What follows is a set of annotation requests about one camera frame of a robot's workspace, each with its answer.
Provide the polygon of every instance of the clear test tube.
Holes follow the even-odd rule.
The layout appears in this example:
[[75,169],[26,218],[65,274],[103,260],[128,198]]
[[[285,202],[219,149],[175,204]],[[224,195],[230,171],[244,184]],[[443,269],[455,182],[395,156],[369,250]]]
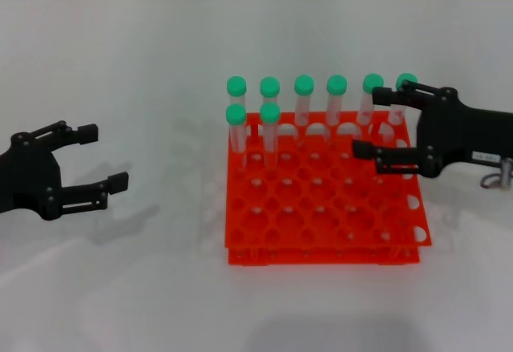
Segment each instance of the clear test tube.
[[308,124],[308,114],[310,113],[310,95],[313,93],[313,78],[309,75],[297,77],[294,83],[294,91],[297,94],[294,123],[297,126],[305,126]]
[[264,103],[260,109],[260,118],[264,125],[265,164],[275,165],[278,151],[278,122],[280,107],[275,103]]
[[363,126],[368,125],[372,119],[374,111],[374,102],[372,100],[372,90],[375,87],[382,87],[385,84],[383,77],[379,74],[368,74],[363,79],[363,95],[362,102],[360,103],[360,110],[357,115],[357,122]]
[[[395,88],[399,90],[402,87],[402,83],[404,81],[410,82],[418,82],[418,79],[415,75],[411,73],[402,73],[398,76],[398,81],[395,83]],[[406,110],[406,106],[404,105],[392,105],[390,107],[390,111],[388,113],[388,122],[390,125],[399,125],[404,118],[404,112]]]
[[246,152],[246,109],[238,103],[228,106],[226,120],[230,124],[230,144],[235,153]]
[[231,77],[226,83],[226,91],[230,94],[231,105],[238,103],[245,106],[246,81],[244,78]]
[[335,126],[340,123],[342,96],[347,91],[347,79],[342,75],[332,75],[326,86],[328,91],[328,108],[326,109],[326,124]]
[[260,82],[260,93],[264,103],[276,103],[280,93],[280,82],[274,77],[265,77]]

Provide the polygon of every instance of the green screw cap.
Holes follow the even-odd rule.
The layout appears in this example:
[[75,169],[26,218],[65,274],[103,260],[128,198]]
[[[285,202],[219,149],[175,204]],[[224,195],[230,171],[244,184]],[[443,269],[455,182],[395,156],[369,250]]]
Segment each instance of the green screw cap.
[[246,94],[246,80],[242,77],[232,77],[226,83],[226,90],[232,97],[241,97]]
[[326,88],[331,95],[344,95],[347,91],[347,79],[342,75],[332,75]]
[[263,123],[276,123],[280,120],[280,107],[275,103],[264,103],[260,108]]
[[294,90],[298,95],[310,95],[313,93],[313,78],[309,75],[300,75],[294,83]]
[[265,77],[260,82],[260,93],[265,98],[274,98],[280,92],[280,83],[274,77]]
[[226,108],[226,120],[230,125],[241,125],[246,122],[246,109],[237,103]]
[[371,94],[375,87],[382,87],[384,84],[385,80],[379,74],[368,74],[363,79],[363,91]]
[[395,83],[395,87],[397,89],[399,89],[402,86],[402,83],[404,81],[410,81],[410,82],[417,83],[418,79],[415,75],[413,75],[411,73],[402,73],[401,75],[398,76],[398,81]]

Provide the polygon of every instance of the white table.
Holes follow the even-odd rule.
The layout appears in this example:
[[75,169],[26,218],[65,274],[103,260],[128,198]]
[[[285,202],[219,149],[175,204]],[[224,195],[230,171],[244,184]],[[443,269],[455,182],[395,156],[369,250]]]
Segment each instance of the white table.
[[513,111],[512,11],[513,0],[0,0],[2,151],[17,131],[97,123],[97,144],[56,152],[63,183],[131,176],[106,212],[0,216],[0,350],[361,352],[355,335],[384,352],[410,337],[408,352],[511,350],[512,195],[478,186],[489,169],[421,180],[434,245],[420,265],[229,267],[223,230],[230,75],[248,80],[250,111],[266,75],[292,110],[296,75],[321,87],[338,72],[354,109],[371,71]]

